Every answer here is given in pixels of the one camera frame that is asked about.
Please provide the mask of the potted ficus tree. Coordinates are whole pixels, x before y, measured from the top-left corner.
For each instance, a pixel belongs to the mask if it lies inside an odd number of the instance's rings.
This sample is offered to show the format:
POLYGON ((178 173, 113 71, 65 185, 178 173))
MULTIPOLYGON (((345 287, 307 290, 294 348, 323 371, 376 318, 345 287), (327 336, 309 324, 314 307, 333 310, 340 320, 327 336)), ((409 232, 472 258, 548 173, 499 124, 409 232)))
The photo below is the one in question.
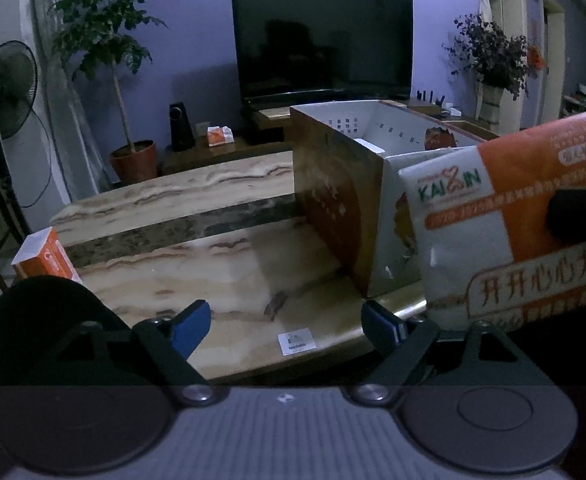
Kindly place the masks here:
POLYGON ((148 13, 148 0, 53 0, 51 11, 61 20, 54 32, 53 51, 72 76, 88 79, 101 68, 110 74, 117 109, 122 121, 125 144, 110 153, 110 166, 122 185, 152 180, 157 176, 157 148, 152 140, 132 137, 118 70, 139 73, 142 64, 151 62, 147 47, 133 37, 140 26, 162 26, 165 21, 148 13))

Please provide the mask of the brown cardboard box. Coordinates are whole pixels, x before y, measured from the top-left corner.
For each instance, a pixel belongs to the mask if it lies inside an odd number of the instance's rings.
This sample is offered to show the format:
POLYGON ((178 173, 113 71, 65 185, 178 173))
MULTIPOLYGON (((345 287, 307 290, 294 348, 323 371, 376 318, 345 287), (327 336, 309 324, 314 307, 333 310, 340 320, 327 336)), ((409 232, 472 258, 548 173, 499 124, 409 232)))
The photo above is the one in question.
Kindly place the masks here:
POLYGON ((463 130, 468 134, 472 134, 473 136, 477 136, 479 139, 484 141, 490 141, 498 138, 498 134, 495 134, 489 129, 476 124, 476 122, 473 122, 472 120, 466 120, 464 118, 450 118, 445 120, 445 124, 450 127, 463 130))

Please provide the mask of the white table sticker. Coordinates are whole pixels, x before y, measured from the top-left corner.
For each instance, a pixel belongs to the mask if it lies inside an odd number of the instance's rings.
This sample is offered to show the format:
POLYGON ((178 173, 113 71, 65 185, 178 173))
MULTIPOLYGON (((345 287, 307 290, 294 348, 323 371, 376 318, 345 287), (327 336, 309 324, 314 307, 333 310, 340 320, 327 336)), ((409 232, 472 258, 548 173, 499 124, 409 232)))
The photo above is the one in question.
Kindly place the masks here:
POLYGON ((314 336, 312 336, 310 329, 307 327, 279 334, 278 343, 282 356, 294 356, 295 354, 317 349, 314 336))

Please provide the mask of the black television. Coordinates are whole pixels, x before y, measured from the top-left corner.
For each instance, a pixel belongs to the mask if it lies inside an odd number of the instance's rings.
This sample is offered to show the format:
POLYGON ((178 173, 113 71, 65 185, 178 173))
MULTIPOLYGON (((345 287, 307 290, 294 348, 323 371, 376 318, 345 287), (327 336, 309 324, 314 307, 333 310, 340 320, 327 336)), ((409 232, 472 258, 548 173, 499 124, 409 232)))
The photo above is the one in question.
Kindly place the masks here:
POLYGON ((232 12, 247 106, 411 92, 412 0, 232 0, 232 12))

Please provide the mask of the small tissue pack on stand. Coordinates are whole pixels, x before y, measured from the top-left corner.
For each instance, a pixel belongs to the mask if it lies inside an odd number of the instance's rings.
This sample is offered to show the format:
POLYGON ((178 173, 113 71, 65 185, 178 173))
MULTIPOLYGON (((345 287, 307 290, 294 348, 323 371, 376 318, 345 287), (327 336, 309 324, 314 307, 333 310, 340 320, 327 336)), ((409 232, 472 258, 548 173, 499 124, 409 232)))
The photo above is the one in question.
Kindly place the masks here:
POLYGON ((234 135, 228 126, 212 126, 207 128, 206 139, 210 148, 232 144, 234 135))

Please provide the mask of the white apple cardboard box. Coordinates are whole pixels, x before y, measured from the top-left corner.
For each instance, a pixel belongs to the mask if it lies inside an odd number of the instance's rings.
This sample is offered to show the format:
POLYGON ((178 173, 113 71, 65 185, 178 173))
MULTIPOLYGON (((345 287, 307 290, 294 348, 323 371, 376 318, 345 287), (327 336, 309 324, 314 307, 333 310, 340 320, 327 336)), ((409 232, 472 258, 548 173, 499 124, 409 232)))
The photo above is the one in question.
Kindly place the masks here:
POLYGON ((375 297, 416 282, 416 244, 398 172, 484 142, 393 101, 291 109, 296 200, 355 283, 375 297))

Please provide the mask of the black standing fan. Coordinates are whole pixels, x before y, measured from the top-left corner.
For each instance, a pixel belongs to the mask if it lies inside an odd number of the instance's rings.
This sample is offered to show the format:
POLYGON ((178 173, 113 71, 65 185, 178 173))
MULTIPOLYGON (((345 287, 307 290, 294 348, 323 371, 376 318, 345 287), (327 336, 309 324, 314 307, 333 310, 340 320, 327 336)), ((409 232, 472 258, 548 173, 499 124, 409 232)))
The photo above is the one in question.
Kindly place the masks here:
POLYGON ((31 228, 18 204, 3 142, 20 132, 34 112, 38 91, 38 65, 34 52, 23 41, 0 44, 0 188, 16 226, 26 236, 31 228))

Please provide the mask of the dark potted plant right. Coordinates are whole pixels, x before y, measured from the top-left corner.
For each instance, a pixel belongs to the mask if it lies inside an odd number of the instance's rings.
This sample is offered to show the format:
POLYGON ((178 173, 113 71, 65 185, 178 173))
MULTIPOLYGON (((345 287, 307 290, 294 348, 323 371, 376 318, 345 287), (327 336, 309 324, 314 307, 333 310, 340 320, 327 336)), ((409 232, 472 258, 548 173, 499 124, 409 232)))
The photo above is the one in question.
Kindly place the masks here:
POLYGON ((482 88, 478 119, 497 131, 502 96, 508 92, 516 101, 527 93, 527 38, 508 36, 478 13, 459 16, 453 24, 456 33, 442 46, 451 62, 450 74, 474 77, 482 88))

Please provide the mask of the orange tissue pack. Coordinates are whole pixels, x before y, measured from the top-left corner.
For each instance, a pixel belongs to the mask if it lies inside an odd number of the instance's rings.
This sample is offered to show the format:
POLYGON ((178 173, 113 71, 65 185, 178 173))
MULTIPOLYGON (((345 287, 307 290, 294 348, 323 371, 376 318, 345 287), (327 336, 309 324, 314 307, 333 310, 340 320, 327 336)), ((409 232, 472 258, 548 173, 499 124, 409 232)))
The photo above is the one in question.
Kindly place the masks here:
POLYGON ((12 268, 18 278, 40 275, 68 278, 81 284, 81 278, 69 259, 58 233, 52 226, 29 234, 13 258, 12 268))
POLYGON ((586 304, 586 242, 546 227, 560 188, 586 188, 586 112, 399 171, 427 316, 513 328, 586 304))

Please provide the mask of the wooden TV stand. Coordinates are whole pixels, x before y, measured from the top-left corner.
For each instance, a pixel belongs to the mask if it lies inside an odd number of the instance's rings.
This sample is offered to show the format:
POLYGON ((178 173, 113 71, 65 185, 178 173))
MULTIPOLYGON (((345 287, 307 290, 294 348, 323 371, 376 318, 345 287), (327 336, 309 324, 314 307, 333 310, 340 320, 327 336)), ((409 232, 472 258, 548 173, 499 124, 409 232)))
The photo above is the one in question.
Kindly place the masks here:
POLYGON ((210 148, 204 136, 198 136, 194 148, 175 152, 166 148, 158 174, 176 174, 229 160, 285 151, 290 134, 291 114, 288 107, 256 110, 242 115, 234 142, 210 148))

